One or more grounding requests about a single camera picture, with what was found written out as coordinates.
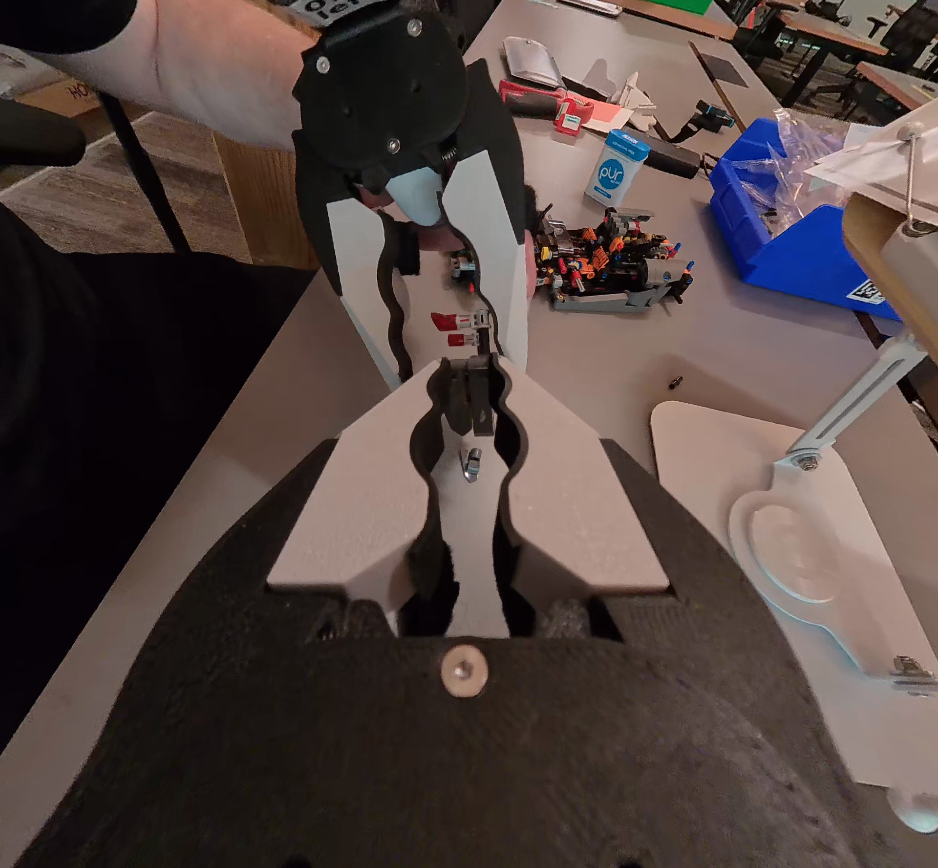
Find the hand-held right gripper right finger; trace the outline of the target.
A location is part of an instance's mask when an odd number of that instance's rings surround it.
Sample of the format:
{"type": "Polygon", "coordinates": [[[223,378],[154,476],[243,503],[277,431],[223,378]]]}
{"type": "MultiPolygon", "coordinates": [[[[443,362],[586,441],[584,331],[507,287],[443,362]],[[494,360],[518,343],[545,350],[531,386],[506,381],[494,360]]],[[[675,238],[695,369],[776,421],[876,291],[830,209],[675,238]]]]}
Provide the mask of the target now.
{"type": "Polygon", "coordinates": [[[661,595],[670,581],[628,497],[615,441],[506,358],[490,362],[499,488],[492,551],[510,636],[560,602],[661,595]]]}

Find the dark grey lego piece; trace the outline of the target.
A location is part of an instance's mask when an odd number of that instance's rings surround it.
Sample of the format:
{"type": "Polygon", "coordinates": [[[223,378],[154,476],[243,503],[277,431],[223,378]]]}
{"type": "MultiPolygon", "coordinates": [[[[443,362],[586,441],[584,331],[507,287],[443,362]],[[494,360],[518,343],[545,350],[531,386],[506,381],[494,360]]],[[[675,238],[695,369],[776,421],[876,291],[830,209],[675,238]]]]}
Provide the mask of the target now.
{"type": "Polygon", "coordinates": [[[494,354],[479,354],[448,361],[448,384],[443,388],[444,416],[460,436],[494,437],[491,375],[497,370],[494,354]]]}

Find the black office chair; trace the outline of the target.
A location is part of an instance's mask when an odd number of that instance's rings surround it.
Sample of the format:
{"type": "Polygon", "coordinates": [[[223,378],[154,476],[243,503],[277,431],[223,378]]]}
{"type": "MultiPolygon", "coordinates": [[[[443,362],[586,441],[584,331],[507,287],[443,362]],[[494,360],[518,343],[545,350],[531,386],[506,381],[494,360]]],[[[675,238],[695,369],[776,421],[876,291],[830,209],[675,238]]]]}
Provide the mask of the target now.
{"type": "MultiPolygon", "coordinates": [[[[172,249],[191,253],[192,247],[171,208],[157,169],[138,139],[120,100],[100,92],[100,104],[123,148],[136,182],[146,196],[172,249]]],[[[1,102],[1,164],[6,166],[68,167],[78,164],[87,142],[82,129],[64,114],[42,110],[15,100],[1,102]]]]}

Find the grey and red lego assembly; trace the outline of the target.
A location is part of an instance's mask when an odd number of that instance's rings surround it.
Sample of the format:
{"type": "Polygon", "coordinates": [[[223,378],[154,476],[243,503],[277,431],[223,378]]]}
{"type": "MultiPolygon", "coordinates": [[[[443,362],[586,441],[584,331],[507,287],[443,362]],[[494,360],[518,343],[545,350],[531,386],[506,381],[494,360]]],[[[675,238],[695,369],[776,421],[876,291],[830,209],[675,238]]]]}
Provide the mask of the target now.
{"type": "Polygon", "coordinates": [[[489,306],[478,291],[478,270],[475,252],[469,247],[448,253],[449,279],[458,293],[468,296],[472,306],[467,311],[433,311],[430,319],[435,328],[447,335],[449,347],[474,348],[486,355],[492,346],[492,319],[489,306]]]}

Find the lego car model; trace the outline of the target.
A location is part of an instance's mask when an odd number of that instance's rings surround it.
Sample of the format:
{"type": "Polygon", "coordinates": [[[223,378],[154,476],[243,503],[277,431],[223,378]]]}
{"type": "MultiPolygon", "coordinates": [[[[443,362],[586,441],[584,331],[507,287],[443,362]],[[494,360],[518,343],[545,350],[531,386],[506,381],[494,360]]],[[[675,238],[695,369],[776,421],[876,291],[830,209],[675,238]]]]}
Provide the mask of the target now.
{"type": "Polygon", "coordinates": [[[557,311],[643,313],[683,303],[693,260],[681,244],[646,230],[652,215],[607,207],[595,226],[570,229],[545,209],[532,231],[536,288],[557,311]]]}

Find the white gum canister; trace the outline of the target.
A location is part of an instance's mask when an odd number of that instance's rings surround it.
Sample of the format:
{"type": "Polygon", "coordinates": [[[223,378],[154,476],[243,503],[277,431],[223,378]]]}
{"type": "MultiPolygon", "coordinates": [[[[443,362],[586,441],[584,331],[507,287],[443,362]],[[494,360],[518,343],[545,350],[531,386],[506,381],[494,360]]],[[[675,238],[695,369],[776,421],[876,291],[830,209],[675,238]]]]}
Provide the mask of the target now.
{"type": "Polygon", "coordinates": [[[584,196],[618,209],[649,154],[650,146],[642,138],[624,130],[610,130],[585,185],[584,196]]]}

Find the small red packet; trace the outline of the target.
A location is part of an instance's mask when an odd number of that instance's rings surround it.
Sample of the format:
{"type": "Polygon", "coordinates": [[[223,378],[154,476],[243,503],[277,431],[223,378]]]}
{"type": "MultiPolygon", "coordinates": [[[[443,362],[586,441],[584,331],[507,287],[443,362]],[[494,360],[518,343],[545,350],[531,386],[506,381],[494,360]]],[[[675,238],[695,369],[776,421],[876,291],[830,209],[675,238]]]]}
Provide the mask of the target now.
{"type": "Polygon", "coordinates": [[[588,123],[594,111],[592,100],[567,95],[559,99],[554,117],[554,130],[568,137],[578,137],[585,123],[588,123]]]}

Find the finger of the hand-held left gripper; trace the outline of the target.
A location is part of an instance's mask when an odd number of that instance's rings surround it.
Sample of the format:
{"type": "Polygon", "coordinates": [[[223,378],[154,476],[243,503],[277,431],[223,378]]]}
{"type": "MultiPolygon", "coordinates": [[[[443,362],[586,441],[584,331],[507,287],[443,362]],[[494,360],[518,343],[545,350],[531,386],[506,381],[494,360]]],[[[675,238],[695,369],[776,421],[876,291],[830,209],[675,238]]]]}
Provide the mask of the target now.
{"type": "Polygon", "coordinates": [[[440,202],[449,227],[475,256],[475,292],[489,313],[492,347],[526,371],[526,249],[516,238],[488,151],[456,163],[440,202]]]}
{"type": "Polygon", "coordinates": [[[414,373],[405,345],[409,294],[397,268],[403,226],[350,198],[328,203],[326,213],[336,262],[333,287],[394,391],[414,373]]]}

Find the person's left forearm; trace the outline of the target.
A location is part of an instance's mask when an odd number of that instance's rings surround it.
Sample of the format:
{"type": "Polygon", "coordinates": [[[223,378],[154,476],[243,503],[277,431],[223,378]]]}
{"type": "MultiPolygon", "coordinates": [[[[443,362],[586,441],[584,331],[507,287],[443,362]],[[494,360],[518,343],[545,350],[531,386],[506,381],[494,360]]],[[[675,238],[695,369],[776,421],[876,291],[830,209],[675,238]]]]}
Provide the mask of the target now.
{"type": "Polygon", "coordinates": [[[111,41],[30,54],[89,86],[250,147],[292,152],[294,88],[314,40],[244,0],[137,0],[111,41]]]}

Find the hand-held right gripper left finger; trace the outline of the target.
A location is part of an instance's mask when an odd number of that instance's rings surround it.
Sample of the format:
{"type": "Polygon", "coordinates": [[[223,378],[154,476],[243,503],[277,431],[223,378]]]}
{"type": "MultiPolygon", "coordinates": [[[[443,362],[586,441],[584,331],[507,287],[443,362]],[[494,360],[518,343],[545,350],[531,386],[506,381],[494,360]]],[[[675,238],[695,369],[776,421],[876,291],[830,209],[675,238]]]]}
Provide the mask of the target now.
{"type": "Polygon", "coordinates": [[[449,360],[431,362],[322,444],[322,472],[270,569],[270,588],[375,602],[399,615],[403,635],[446,633],[459,585],[432,472],[445,450],[451,377],[449,360]]]}

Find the wooden pillar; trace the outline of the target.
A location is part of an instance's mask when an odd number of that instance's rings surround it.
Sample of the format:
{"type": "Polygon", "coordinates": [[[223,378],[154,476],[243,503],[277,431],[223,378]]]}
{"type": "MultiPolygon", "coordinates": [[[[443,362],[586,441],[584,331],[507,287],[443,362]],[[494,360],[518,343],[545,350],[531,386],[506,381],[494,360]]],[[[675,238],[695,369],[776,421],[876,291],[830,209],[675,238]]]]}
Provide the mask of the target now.
{"type": "Polygon", "coordinates": [[[213,132],[236,217],[253,264],[317,270],[299,212],[296,155],[249,147],[213,132]]]}

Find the black and blue device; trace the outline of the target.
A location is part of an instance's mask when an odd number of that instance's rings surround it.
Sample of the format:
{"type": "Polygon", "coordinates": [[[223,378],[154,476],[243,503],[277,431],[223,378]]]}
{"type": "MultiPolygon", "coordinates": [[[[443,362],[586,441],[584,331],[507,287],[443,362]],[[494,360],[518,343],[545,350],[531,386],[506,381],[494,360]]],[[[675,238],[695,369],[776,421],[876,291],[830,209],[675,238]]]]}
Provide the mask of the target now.
{"type": "Polygon", "coordinates": [[[694,114],[690,117],[682,130],[674,137],[673,142],[675,144],[682,144],[701,131],[719,134],[722,129],[731,129],[735,125],[735,118],[729,111],[704,100],[699,100],[696,104],[694,114]]]}

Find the white book stand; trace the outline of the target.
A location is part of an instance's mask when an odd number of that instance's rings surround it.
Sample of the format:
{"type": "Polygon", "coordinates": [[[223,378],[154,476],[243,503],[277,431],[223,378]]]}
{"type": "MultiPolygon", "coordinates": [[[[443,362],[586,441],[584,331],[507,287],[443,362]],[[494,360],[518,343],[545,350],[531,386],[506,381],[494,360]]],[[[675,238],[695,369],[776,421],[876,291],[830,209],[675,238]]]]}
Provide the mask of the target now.
{"type": "Polygon", "coordinates": [[[853,193],[848,251],[905,327],[815,423],[796,429],[668,401],[658,475],[780,620],[853,780],[936,832],[937,661],[837,438],[925,357],[936,360],[936,223],[853,193]]]}

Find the clear plastic bags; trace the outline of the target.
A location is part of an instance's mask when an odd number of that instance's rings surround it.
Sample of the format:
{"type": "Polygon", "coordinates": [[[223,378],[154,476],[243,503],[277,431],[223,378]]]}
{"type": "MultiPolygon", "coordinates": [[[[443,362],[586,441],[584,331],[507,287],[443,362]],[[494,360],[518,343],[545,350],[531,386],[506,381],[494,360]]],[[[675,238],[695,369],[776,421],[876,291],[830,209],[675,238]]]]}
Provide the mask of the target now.
{"type": "Polygon", "coordinates": [[[842,209],[849,196],[847,191],[809,174],[821,158],[845,147],[849,123],[778,110],[775,126],[780,147],[762,143],[732,163],[770,238],[821,206],[842,209]]]}

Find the lego instruction booklet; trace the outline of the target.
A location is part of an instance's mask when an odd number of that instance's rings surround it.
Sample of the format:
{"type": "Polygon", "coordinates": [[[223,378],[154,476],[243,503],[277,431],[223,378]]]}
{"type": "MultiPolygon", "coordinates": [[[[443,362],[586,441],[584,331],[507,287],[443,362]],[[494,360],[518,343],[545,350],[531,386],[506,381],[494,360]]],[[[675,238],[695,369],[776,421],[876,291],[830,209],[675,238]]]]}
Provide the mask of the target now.
{"type": "Polygon", "coordinates": [[[810,177],[883,205],[903,209],[909,164],[913,167],[912,211],[916,219],[936,223],[937,100],[932,99],[866,140],[845,147],[806,171],[810,177]]]}

